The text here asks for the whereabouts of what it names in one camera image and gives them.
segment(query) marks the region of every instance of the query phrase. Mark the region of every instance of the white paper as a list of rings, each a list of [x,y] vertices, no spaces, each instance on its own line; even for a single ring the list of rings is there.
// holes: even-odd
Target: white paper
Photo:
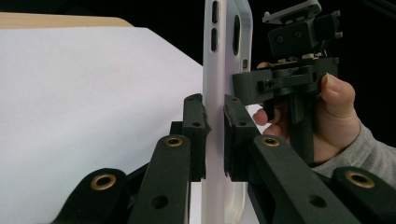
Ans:
[[[146,28],[0,30],[0,50],[0,223],[50,223],[85,175],[144,165],[202,92],[202,66]]]

